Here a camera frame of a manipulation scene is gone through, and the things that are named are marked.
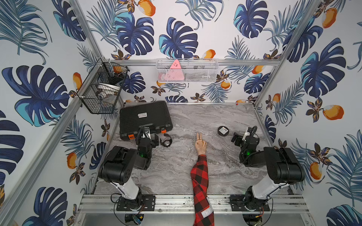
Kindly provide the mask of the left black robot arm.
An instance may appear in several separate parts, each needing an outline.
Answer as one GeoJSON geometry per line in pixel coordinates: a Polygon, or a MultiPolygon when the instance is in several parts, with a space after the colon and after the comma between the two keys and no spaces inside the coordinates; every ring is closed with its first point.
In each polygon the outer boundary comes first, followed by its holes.
{"type": "Polygon", "coordinates": [[[147,170],[152,149],[158,146],[158,136],[149,127],[140,127],[136,136],[136,149],[114,146],[102,162],[98,177],[112,184],[120,197],[115,201],[118,211],[140,211],[144,206],[142,191],[131,178],[133,168],[147,170]]]}

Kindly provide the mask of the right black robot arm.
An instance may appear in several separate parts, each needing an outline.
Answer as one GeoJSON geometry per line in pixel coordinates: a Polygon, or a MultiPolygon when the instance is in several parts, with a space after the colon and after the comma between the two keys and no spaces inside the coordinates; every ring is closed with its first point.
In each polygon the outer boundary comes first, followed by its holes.
{"type": "Polygon", "coordinates": [[[233,134],[231,142],[240,148],[239,161],[245,167],[267,168],[267,175],[250,186],[243,195],[231,195],[232,211],[270,211],[268,201],[279,189],[304,181],[304,170],[291,149],[264,147],[257,151],[260,138],[257,126],[249,127],[244,135],[233,134]]]}

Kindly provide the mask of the red black plaid sleeve forearm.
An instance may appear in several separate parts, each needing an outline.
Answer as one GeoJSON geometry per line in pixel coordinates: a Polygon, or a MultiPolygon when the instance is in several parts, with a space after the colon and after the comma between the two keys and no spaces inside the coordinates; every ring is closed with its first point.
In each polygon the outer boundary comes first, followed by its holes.
{"type": "Polygon", "coordinates": [[[197,163],[193,166],[190,176],[194,195],[194,226],[214,226],[214,210],[207,196],[209,178],[205,154],[198,156],[197,163]]]}

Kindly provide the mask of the mannequin hand peace sign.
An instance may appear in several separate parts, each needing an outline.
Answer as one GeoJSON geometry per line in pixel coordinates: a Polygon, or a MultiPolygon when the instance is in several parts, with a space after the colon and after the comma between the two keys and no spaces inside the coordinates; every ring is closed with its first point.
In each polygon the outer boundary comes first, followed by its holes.
{"type": "Polygon", "coordinates": [[[202,138],[202,133],[197,133],[195,149],[198,155],[206,155],[207,142],[202,138]]]}

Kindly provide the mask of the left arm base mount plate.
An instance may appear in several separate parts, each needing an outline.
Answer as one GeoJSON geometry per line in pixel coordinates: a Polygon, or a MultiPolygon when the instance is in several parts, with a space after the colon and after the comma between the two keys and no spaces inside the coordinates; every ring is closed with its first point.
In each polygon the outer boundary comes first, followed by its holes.
{"type": "Polygon", "coordinates": [[[116,211],[154,211],[156,196],[141,195],[135,200],[129,200],[121,197],[116,204],[116,211]]]}

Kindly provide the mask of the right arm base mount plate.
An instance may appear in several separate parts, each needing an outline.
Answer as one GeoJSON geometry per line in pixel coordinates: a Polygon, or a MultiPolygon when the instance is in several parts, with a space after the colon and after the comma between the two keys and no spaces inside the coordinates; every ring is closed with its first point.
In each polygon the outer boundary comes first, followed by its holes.
{"type": "Polygon", "coordinates": [[[252,195],[231,195],[230,205],[232,211],[243,211],[243,212],[270,211],[268,200],[256,199],[252,195]]]}

